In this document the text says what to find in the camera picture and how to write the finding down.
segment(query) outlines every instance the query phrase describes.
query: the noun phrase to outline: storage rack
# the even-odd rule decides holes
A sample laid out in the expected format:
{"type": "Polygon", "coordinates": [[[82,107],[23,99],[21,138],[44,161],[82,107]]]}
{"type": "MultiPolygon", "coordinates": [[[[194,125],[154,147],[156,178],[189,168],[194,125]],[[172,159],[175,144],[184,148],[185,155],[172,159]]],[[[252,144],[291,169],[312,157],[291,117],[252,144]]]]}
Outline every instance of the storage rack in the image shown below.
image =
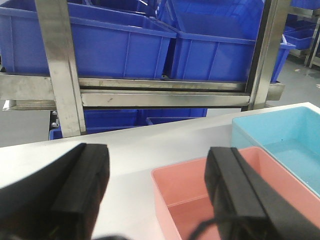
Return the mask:
{"type": "Polygon", "coordinates": [[[290,54],[299,58],[305,57],[304,65],[309,68],[312,68],[313,65],[320,66],[320,57],[317,56],[320,43],[320,9],[311,10],[290,6],[289,14],[304,18],[317,19],[310,48],[303,50],[293,49],[290,51],[290,54]]]}
{"type": "Polygon", "coordinates": [[[50,76],[0,75],[3,110],[57,110],[63,137],[86,133],[84,108],[261,109],[279,100],[270,84],[291,0],[265,0],[247,83],[78,78],[66,0],[35,0],[50,76]]]}

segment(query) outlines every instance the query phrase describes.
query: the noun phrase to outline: plastic bin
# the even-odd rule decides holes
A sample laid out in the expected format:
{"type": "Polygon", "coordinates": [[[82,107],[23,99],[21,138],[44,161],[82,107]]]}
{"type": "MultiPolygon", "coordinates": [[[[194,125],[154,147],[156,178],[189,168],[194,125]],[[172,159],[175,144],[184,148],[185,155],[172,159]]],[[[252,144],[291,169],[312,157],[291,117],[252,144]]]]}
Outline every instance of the plastic bin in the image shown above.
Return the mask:
{"type": "Polygon", "coordinates": [[[291,6],[302,9],[320,9],[320,0],[292,0],[291,6]]]}
{"type": "Polygon", "coordinates": [[[196,119],[197,117],[147,117],[147,125],[166,124],[172,122],[179,122],[184,120],[196,119]]]}
{"type": "Polygon", "coordinates": [[[139,109],[137,115],[138,125],[147,125],[147,118],[186,118],[205,117],[207,108],[163,108],[163,109],[139,109]]]}
{"type": "MultiPolygon", "coordinates": [[[[167,240],[187,240],[202,221],[214,217],[205,183],[206,159],[197,159],[152,171],[155,212],[167,240]]],[[[219,240],[216,226],[199,240],[219,240]]]]}
{"type": "Polygon", "coordinates": [[[95,7],[120,10],[149,17],[156,16],[155,10],[142,0],[88,0],[95,7]]]}
{"type": "Polygon", "coordinates": [[[320,114],[307,107],[235,118],[231,145],[264,148],[320,196],[320,114]]]}
{"type": "Polygon", "coordinates": [[[318,196],[263,149],[249,147],[239,152],[278,194],[320,228],[320,198],[318,196]]]}
{"type": "MultiPolygon", "coordinates": [[[[172,79],[246,82],[263,8],[261,0],[162,1],[157,17],[177,28],[165,73],[172,79]]],[[[273,83],[288,49],[294,47],[281,45],[273,83]]]]}
{"type": "MultiPolygon", "coordinates": [[[[129,129],[137,126],[136,109],[122,110],[85,110],[84,119],[88,134],[96,134],[121,129],[129,129]]],[[[60,127],[49,132],[49,140],[61,139],[60,127]]]]}
{"type": "MultiPolygon", "coordinates": [[[[159,79],[176,33],[148,17],[69,3],[79,75],[159,79]]],[[[34,0],[0,5],[0,46],[7,72],[49,74],[34,0]]]]}
{"type": "Polygon", "coordinates": [[[137,125],[138,110],[85,110],[85,124],[88,128],[122,127],[137,125]]]}
{"type": "Polygon", "coordinates": [[[292,21],[285,24],[286,28],[291,28],[292,30],[303,30],[303,29],[313,29],[316,28],[316,23],[300,20],[300,21],[292,21]]]}
{"type": "Polygon", "coordinates": [[[281,43],[278,56],[275,62],[271,83],[276,83],[279,77],[279,74],[286,63],[287,57],[291,49],[295,49],[296,46],[290,43],[281,43]]]}
{"type": "Polygon", "coordinates": [[[310,48],[314,30],[303,29],[298,31],[285,32],[284,35],[288,43],[295,45],[296,49],[305,50],[310,48]]]}
{"type": "Polygon", "coordinates": [[[87,0],[67,0],[67,2],[71,4],[87,4],[87,0]]]}
{"type": "MultiPolygon", "coordinates": [[[[110,126],[110,127],[87,127],[86,132],[87,134],[98,134],[104,132],[111,132],[116,130],[123,130],[123,129],[132,129],[137,128],[139,126],[110,126]]],[[[62,139],[62,132],[60,128],[52,129],[49,131],[49,140],[55,139],[62,139]]]]}

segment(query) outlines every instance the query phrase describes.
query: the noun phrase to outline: metal upright post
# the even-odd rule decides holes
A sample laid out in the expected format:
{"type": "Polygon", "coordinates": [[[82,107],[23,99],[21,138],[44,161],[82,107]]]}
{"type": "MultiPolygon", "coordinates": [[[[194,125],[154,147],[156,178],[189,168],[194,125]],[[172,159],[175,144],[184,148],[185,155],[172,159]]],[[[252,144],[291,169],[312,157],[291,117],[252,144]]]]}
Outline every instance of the metal upright post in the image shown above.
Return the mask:
{"type": "Polygon", "coordinates": [[[86,132],[67,0],[35,0],[63,137],[86,132]]]}
{"type": "Polygon", "coordinates": [[[310,53],[305,58],[305,61],[304,61],[304,65],[306,65],[309,68],[312,68],[312,66],[313,66],[315,57],[318,52],[319,44],[320,44],[320,17],[318,18],[318,20],[316,22],[316,27],[315,27],[314,34],[312,37],[310,53]]]}
{"type": "Polygon", "coordinates": [[[245,90],[250,94],[250,101],[248,107],[244,107],[242,110],[265,107],[290,4],[291,0],[265,0],[245,90]]]}

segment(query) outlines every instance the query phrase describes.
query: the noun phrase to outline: black cable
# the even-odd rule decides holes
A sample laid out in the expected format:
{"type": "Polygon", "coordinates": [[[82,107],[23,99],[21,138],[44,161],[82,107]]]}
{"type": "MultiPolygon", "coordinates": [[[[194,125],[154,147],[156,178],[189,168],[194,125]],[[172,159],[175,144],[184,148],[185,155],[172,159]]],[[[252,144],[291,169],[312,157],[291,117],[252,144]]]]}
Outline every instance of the black cable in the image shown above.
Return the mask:
{"type": "Polygon", "coordinates": [[[212,225],[221,224],[221,223],[238,223],[242,225],[242,227],[247,231],[247,233],[254,239],[260,240],[261,238],[258,237],[249,227],[248,221],[245,217],[241,216],[224,216],[224,217],[214,217],[212,219],[206,220],[201,222],[198,227],[191,233],[188,240],[197,240],[207,228],[212,225]]]}

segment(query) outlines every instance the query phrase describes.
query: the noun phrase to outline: light blue plastic tray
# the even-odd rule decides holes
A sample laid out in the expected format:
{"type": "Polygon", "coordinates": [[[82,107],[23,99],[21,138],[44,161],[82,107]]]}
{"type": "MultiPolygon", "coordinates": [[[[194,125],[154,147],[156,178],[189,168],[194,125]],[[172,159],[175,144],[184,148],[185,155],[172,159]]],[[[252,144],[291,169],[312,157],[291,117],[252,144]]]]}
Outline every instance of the light blue plastic tray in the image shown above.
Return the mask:
{"type": "Polygon", "coordinates": [[[238,117],[232,147],[258,146],[320,197],[320,115],[307,107],[238,117]]]}

